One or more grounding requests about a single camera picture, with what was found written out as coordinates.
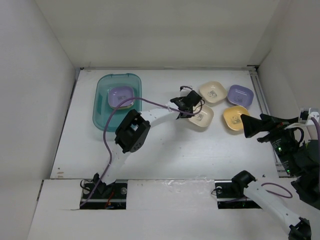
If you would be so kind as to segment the small yellow panda plate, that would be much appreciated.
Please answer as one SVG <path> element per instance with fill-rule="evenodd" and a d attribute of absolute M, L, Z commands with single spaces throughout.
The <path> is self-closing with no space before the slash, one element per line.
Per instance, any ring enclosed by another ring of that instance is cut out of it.
<path fill-rule="evenodd" d="M 233 131 L 242 131 L 244 129 L 241 115 L 250 116 L 249 111 L 241 105 L 235 105 L 223 111 L 225 123 Z"/>

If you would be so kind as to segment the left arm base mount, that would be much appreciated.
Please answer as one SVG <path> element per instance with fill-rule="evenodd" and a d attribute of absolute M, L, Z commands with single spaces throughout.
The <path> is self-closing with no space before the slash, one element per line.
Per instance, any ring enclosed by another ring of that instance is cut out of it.
<path fill-rule="evenodd" d="M 125 210 L 127 207 L 128 182 L 120 181 L 108 185 L 102 189 L 102 183 L 93 192 L 91 198 L 84 203 L 93 190 L 95 184 L 92 181 L 82 180 L 80 187 L 82 194 L 79 208 L 81 210 Z"/>

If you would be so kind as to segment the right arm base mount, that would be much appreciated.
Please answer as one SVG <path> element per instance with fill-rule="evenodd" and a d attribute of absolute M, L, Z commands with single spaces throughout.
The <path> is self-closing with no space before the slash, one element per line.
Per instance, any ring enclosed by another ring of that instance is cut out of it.
<path fill-rule="evenodd" d="M 217 180 L 211 194 L 216 197 L 219 210 L 260 209 L 261 207 L 250 198 L 241 195 L 233 188 L 231 180 Z"/>

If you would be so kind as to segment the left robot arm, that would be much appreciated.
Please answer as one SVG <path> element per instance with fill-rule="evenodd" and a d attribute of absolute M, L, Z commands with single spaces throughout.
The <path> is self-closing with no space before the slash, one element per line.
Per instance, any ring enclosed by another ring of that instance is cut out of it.
<path fill-rule="evenodd" d="M 95 193 L 103 199 L 111 194 L 111 184 L 117 180 L 119 171 L 130 154 L 143 146 L 151 128 L 169 121 L 191 118 L 201 112 L 205 103 L 196 91 L 191 90 L 186 96 L 172 98 L 167 104 L 152 102 L 142 97 L 131 97 L 119 103 L 115 110 L 130 100 L 141 100 L 155 108 L 140 112 L 130 110 L 115 130 L 112 148 L 108 146 L 106 139 L 107 128 L 113 115 L 109 116 L 103 130 L 103 142 L 109 153 L 109 160 L 102 174 L 94 175 L 94 187 L 91 190 L 92 194 Z"/>

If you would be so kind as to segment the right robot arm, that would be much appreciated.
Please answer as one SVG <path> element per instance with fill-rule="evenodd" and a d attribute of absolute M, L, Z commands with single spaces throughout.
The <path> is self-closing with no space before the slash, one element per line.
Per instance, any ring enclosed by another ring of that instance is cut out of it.
<path fill-rule="evenodd" d="M 260 132 L 267 135 L 257 139 L 260 143 L 270 143 L 284 169 L 295 177 L 291 182 L 298 198 L 320 209 L 320 141 L 308 143 L 301 138 L 297 140 L 295 131 L 307 123 L 314 124 L 316 131 L 320 124 L 315 115 L 302 112 L 299 117 L 291 119 L 277 118 L 261 114 L 260 118 L 241 115 L 244 135 L 251 138 Z M 265 189 L 265 184 L 246 170 L 231 179 L 231 191 L 240 198 L 247 198 L 256 203 L 281 226 L 290 240 L 318 240 L 319 223 L 311 223 L 296 210 L 289 209 L 279 193 Z"/>

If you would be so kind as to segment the cream panda plate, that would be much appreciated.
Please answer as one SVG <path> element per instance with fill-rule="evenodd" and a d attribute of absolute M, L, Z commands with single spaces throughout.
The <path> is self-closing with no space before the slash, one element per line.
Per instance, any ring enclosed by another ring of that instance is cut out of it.
<path fill-rule="evenodd" d="M 200 105 L 195 107 L 194 111 L 199 111 L 199 113 L 187 120 L 188 128 L 197 132 L 203 132 L 207 130 L 211 125 L 215 115 L 212 108 L 204 104 L 201 109 Z"/>
<path fill-rule="evenodd" d="M 217 81 L 206 82 L 198 90 L 205 103 L 209 106 L 215 105 L 227 97 L 227 90 Z"/>

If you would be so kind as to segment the purple panda plate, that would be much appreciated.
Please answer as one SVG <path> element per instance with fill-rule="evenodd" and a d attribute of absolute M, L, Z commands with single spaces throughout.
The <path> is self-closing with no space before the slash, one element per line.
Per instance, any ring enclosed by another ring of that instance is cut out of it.
<path fill-rule="evenodd" d="M 108 91 L 108 104 L 111 108 L 116 108 L 124 100 L 135 96 L 134 89 L 130 86 L 116 86 Z"/>
<path fill-rule="evenodd" d="M 227 93 L 227 100 L 237 106 L 247 108 L 252 105 L 254 99 L 254 93 L 247 87 L 234 84 Z"/>

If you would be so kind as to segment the large yellow panda plate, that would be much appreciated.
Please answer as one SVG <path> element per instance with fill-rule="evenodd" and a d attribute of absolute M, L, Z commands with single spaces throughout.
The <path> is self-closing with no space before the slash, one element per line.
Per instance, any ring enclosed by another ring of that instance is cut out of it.
<path fill-rule="evenodd" d="M 117 109 L 117 110 L 126 110 L 126 109 L 130 109 L 134 106 L 133 102 L 129 102 L 129 103 L 124 103 L 123 105 L 117 107 L 119 104 L 110 104 L 109 106 L 112 109 Z"/>

